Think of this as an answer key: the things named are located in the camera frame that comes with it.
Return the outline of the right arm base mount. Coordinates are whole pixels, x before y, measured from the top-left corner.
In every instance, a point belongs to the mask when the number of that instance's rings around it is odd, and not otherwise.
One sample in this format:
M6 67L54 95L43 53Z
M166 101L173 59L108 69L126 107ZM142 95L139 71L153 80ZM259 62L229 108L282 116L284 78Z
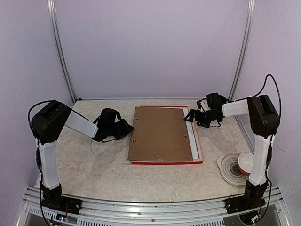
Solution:
M266 202L263 198L247 200L244 196L230 197L225 200L227 214L251 210L265 204Z

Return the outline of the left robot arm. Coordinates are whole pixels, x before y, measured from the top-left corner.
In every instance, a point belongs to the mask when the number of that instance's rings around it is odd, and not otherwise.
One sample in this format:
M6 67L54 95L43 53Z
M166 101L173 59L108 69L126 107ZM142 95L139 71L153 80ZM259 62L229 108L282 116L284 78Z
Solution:
M56 144L67 127L96 142L107 143L125 138L134 127L121 118L114 109L104 108L93 122L77 111L57 100L43 101L45 106L33 117L28 117L31 132L35 138L36 163L41 174L40 188L44 201L55 209L62 209L66 199L62 196L56 167Z

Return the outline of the cat and books photo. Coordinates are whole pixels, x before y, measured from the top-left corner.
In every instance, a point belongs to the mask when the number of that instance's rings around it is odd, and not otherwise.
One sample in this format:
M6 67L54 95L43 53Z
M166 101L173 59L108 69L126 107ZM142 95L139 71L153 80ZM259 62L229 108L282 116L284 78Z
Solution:
M185 122L187 132L188 132L188 139L190 142L191 154L194 161L200 161L200 154L198 151L198 137L197 132L195 130L195 125L193 122Z

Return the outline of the brown backing board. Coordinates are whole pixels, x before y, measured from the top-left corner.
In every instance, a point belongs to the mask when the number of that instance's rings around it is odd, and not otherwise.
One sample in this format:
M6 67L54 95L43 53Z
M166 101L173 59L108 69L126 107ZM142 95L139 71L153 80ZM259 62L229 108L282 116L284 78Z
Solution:
M193 161L183 109L136 107L129 161Z

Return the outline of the red wooden picture frame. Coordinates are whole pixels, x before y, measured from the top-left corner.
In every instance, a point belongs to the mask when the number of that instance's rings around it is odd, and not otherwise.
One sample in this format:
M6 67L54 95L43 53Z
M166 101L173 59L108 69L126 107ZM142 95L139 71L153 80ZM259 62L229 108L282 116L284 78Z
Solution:
M142 105L135 108L128 160L133 165L202 164L194 122L185 121L187 105Z

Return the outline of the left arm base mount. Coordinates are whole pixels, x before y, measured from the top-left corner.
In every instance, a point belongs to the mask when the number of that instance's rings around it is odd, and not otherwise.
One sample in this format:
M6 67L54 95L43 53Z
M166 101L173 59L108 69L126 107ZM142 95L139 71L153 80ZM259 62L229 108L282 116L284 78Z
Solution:
M43 207L49 209L78 215L81 209L82 200L63 196L58 204L53 204L45 199L41 201L41 204Z

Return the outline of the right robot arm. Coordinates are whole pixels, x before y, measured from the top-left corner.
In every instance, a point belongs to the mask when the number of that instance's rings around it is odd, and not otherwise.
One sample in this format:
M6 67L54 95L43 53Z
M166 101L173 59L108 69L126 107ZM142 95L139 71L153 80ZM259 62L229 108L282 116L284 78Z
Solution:
M226 117L249 116L255 139L252 170L246 181L244 195L229 197L225 204L228 213L264 206L264 192L272 186L268 170L281 110L276 110L270 97L261 93L232 102L218 93L211 93L197 101L197 106L198 109L191 109L184 120L196 122L204 128L209 128L212 121L220 123Z

